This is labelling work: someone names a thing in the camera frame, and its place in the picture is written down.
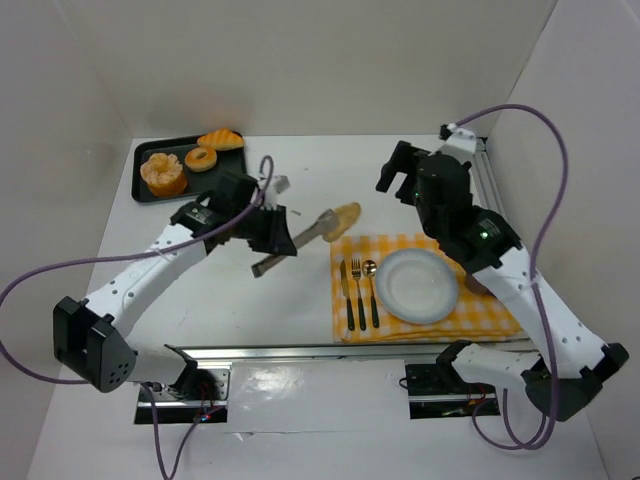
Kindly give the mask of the long baguette bread roll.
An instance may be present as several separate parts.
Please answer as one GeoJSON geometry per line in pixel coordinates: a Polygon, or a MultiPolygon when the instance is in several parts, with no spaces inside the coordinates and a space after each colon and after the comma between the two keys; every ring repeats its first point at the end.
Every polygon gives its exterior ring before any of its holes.
{"type": "Polygon", "coordinates": [[[359,220],[361,215],[361,206],[358,202],[351,202],[334,208],[333,212],[337,216],[338,224],[322,236],[322,238],[329,243],[339,239],[359,220]]]}

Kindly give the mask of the orange bundt cake bread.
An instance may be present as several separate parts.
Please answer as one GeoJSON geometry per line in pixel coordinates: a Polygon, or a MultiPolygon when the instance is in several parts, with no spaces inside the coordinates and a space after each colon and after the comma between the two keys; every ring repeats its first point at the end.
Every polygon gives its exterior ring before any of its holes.
{"type": "Polygon", "coordinates": [[[175,154],[154,153],[140,167],[142,180],[158,198],[182,194],[187,188],[183,166],[175,154]]]}

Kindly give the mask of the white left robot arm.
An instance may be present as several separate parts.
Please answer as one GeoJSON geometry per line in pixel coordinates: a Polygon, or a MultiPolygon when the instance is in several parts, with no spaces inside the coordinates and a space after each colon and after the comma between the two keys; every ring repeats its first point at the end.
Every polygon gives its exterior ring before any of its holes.
{"type": "Polygon", "coordinates": [[[147,250],[107,285],[53,310],[55,358],[102,393],[125,382],[158,383],[186,397],[211,377],[178,347],[128,343],[136,322],[183,273],[232,238],[260,253],[294,256],[286,209],[277,202],[286,176],[256,180],[225,174],[214,188],[184,204],[147,250]]]}

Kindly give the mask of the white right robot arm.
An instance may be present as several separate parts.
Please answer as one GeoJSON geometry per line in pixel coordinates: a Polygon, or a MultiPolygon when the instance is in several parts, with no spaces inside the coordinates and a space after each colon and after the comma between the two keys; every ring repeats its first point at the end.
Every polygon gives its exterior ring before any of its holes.
{"type": "Polygon", "coordinates": [[[503,216],[474,204],[470,168],[441,151],[400,141],[376,189],[387,191],[397,174],[405,174],[396,198],[416,209],[424,233],[504,305],[536,350],[501,351],[459,340],[438,356],[438,375],[449,384],[521,391],[539,412],[564,422],[599,394],[629,354],[576,317],[503,216]]]}

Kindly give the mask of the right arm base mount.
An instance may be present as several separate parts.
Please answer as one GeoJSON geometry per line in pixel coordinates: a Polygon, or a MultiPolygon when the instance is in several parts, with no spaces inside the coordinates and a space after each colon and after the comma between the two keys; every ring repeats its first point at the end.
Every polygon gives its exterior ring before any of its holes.
{"type": "Polygon", "coordinates": [[[462,381],[447,386],[439,378],[435,364],[407,364],[398,385],[408,395],[412,420],[470,417],[476,408],[479,416],[500,415],[492,386],[462,381]]]}

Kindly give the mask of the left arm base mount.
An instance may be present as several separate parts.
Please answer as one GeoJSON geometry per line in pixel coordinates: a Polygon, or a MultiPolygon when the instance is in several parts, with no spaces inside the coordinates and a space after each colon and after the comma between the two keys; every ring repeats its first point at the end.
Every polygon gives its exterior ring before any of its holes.
{"type": "Polygon", "coordinates": [[[198,419],[204,424],[227,421],[227,400],[231,380],[231,367],[215,365],[202,375],[188,394],[178,393],[169,386],[153,383],[151,393],[140,388],[136,404],[134,423],[151,425],[154,400],[159,424],[186,425],[198,419]]]}

